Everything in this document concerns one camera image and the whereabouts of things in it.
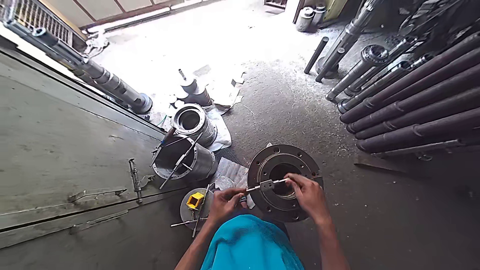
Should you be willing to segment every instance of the metal shaft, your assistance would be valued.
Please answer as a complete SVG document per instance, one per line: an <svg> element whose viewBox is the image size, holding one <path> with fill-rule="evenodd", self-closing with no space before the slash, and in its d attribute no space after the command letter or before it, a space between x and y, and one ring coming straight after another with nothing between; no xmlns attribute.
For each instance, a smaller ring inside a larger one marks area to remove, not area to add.
<svg viewBox="0 0 480 270"><path fill-rule="evenodd" d="M345 89L345 94L348 96L354 96L361 91L362 85L366 84L370 81L375 75L377 75L380 71L386 68L389 64L391 64L395 59L397 59L400 55L404 54L407 50L409 50L413 45L417 43L417 39L415 37L405 37L400 43L398 43L389 53L388 53L388 61L385 64L376 66L365 74L360 76L354 83L349 85Z"/></svg>
<svg viewBox="0 0 480 270"><path fill-rule="evenodd" d="M318 44L317 49L313 53L312 58L310 58L310 61L308 62L307 67L305 67L305 70L303 71L303 73L305 73L305 74L310 73L310 70L312 69L312 67L315 64L315 62L317 61L318 57L320 56L320 54L324 50L325 45L327 45L327 42L328 42L328 38L323 37L322 40L320 41L320 43Z"/></svg>
<svg viewBox="0 0 480 270"><path fill-rule="evenodd" d="M368 45L361 52L361 60L348 74L328 92L325 99L333 100L351 83L374 66L385 64L388 61L388 50L380 45Z"/></svg>
<svg viewBox="0 0 480 270"><path fill-rule="evenodd" d="M385 105L384 101L387 98L393 96L394 94L400 92L401 90L405 89L406 87L412 84L417 83L418 87L421 86L422 89L425 89L427 87L432 86L432 83L436 84L444 80L445 78L449 78L452 75L457 74L458 72L462 71L461 67L465 66L464 63L459 63L458 61L456 61L457 58L460 58L461 56L472 51L473 49L478 48L478 46L480 46L480 32L476 32L472 34L471 36L467 37L460 43L446 50L442 54L434 57L432 60L428 61L428 63L422 65L418 69L410 72L410 74L408 74L407 76L401 78L400 80L396 81L389 87L385 88L380 93L374 95L369 99L369 103L363 102L362 104L355 106L355 108L343 114L340 117L340 120L343 123L355 122L361 119L362 117L365 117L370 113L380 109L382 105L383 106ZM443 76L433 75L433 73L436 73L436 71L440 71L440 69L443 69L441 71L441 73L444 74Z"/></svg>
<svg viewBox="0 0 480 270"><path fill-rule="evenodd" d="M336 39L332 48L325 56L324 61L321 64L320 72L315 79L317 82L321 82L327 72L329 72L333 66L337 65L345 55L336 54L336 51L339 48L343 48L345 52L348 52L353 44L357 42L363 29L372 18L373 9L381 2L382 0L370 0L365 2L359 14L347 26L345 26L345 30L343 30L340 36Z"/></svg>
<svg viewBox="0 0 480 270"><path fill-rule="evenodd" d="M410 63L407 61L400 62L397 66L392 68L387 74L379 78L372 86L359 92L356 96L350 99L342 99L337 104L338 110L341 113L345 113L352 109L353 107L360 104L364 99L375 95L376 93L382 91L387 86L391 85L399 78L407 75L411 71Z"/></svg>

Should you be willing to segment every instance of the steel cylindrical housing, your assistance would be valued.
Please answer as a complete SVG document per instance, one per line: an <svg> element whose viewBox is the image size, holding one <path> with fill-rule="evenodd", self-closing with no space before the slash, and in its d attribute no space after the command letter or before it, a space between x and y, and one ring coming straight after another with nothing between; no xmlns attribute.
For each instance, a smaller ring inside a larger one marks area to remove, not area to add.
<svg viewBox="0 0 480 270"><path fill-rule="evenodd" d="M192 135L193 139L203 132L198 143L205 147L211 145L216 139L215 124L208 119L205 110L197 104L187 103L177 108L172 118L172 125L177 129L177 133Z"/></svg>
<svg viewBox="0 0 480 270"><path fill-rule="evenodd" d="M307 32L307 30L310 28L310 25L312 24L313 21L313 8L311 7L304 7L302 10L300 10L298 19L295 23L295 28L299 32Z"/></svg>
<svg viewBox="0 0 480 270"><path fill-rule="evenodd" d="M428 75L442 69L448 64L451 64L453 61L455 61L462 55L472 51L473 49L478 48L479 45L480 32L476 32L462 40L460 43L446 50L442 54L434 57L432 60L428 61L426 64L422 65L418 69L410 72L408 76L401 78L389 87L385 88L380 93L371 97L371 101L369 104L364 102L363 104L355 106L355 108L343 114L340 120L344 123L352 123L361 119L362 117L369 115L370 113L380 109L381 105L384 104L384 100L386 100L387 98L400 92L406 87L418 82L419 80L422 80Z"/></svg>
<svg viewBox="0 0 480 270"><path fill-rule="evenodd" d="M480 87L467 90L450 98L406 113L398 118L367 128L355 134L357 139L367 139L413 124L423 124L480 106Z"/></svg>
<svg viewBox="0 0 480 270"><path fill-rule="evenodd" d="M177 161L194 143L193 139L185 137L185 135L175 134L166 142L166 146L159 150L160 152L152 167L161 178L168 178ZM199 144L195 144L183 160L182 165L173 173L170 180L185 180L188 182L203 180L215 173L216 167L214 164L215 155L213 152Z"/></svg>
<svg viewBox="0 0 480 270"><path fill-rule="evenodd" d="M349 71L349 73L328 92L325 99L333 100L338 94L357 80L362 74L373 66L385 64L388 61L388 50L380 45L368 45L361 52L361 60Z"/></svg>
<svg viewBox="0 0 480 270"><path fill-rule="evenodd" d="M416 110L474 86L478 86L480 85L480 81L477 80L479 76L480 64L407 99L396 101L356 122L350 123L347 126L347 130L351 133L357 133L385 120L398 117L409 111Z"/></svg>
<svg viewBox="0 0 480 270"><path fill-rule="evenodd" d="M368 153L391 151L425 144L436 136L456 136L478 126L480 126L480 108L359 140L357 141L357 147Z"/></svg>
<svg viewBox="0 0 480 270"><path fill-rule="evenodd" d="M355 82L350 84L345 89L345 94L348 96L354 96L361 91L361 87L370 81L375 75L377 75L380 71L386 68L390 63L395 61L400 55L404 54L407 50L409 50L413 45L417 43L417 39L415 37L405 37L403 40L400 41L391 51L388 52L388 61L383 65L376 66L365 74L360 76Z"/></svg>
<svg viewBox="0 0 480 270"><path fill-rule="evenodd" d="M359 105L364 99L375 95L382 91L387 86L396 82L398 79L407 75L412 70L408 61L402 61L394 68L392 68L387 74L379 78L373 85L367 89L359 92L356 96L350 99L343 99L338 103L338 110L341 113L345 113L351 110L353 107Z"/></svg>
<svg viewBox="0 0 480 270"><path fill-rule="evenodd" d="M328 38L323 37L322 40L320 41L320 43L318 44L317 49L313 53L312 58L310 58L310 61L308 62L307 67L305 67L305 70L303 71L303 73L305 73L305 74L310 73L310 70L312 69L312 67L315 64L315 62L317 61L318 57L320 56L320 54L324 50L325 45L327 45L327 42L328 42Z"/></svg>

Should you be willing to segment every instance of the metal bracket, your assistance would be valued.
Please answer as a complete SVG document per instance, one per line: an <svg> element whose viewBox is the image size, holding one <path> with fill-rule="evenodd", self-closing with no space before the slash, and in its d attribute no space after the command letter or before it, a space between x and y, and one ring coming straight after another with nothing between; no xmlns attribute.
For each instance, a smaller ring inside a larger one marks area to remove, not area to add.
<svg viewBox="0 0 480 270"><path fill-rule="evenodd" d="M127 189L124 186L117 186L117 187L106 187L106 188L99 188L99 189L90 189L90 190L83 190L73 196L67 198L69 203L72 203L76 200L79 200L85 196L92 196L92 195L100 195L105 193L112 193L115 192L115 195L120 195Z"/></svg>
<svg viewBox="0 0 480 270"><path fill-rule="evenodd" d="M70 228L70 234L77 233L79 231L83 231L83 230L88 229L90 227L93 227L95 225L99 225L99 224L105 223L107 221L117 219L117 218L119 218L123 215L126 215L126 214L128 214L128 210L123 210L123 211L113 213L113 214L108 215L108 216L98 218L96 220L92 220L92 221L88 221L88 222L85 222L85 223L82 223L82 224L74 225L72 228Z"/></svg>

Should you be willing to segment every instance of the blue shirt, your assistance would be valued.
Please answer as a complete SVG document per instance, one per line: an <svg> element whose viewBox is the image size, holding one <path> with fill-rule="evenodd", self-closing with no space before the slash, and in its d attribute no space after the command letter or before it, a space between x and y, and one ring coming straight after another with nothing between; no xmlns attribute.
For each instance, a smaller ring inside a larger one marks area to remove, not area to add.
<svg viewBox="0 0 480 270"><path fill-rule="evenodd" d="M225 222L208 247L201 270L303 270L285 233L253 215Z"/></svg>

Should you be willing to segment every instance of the dirty floor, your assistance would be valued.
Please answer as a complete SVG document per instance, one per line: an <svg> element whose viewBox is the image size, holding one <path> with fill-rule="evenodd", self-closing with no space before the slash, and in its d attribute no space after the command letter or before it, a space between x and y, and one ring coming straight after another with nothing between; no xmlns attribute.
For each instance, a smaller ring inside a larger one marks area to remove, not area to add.
<svg viewBox="0 0 480 270"><path fill-rule="evenodd" d="M295 31L291 19L261 0L221 0L108 34L111 45L95 60L149 95L171 87L182 67L244 67L244 95L224 120L242 165L269 142L298 146L321 167L328 205L352 269L478 269L478 211L449 181L411 179L353 165L359 151L324 99L338 79L316 83L304 66L321 37L337 37L342 24L314 34ZM343 76L369 44L364 35L341 62ZM310 220L287 225L307 270L320 256Z"/></svg>

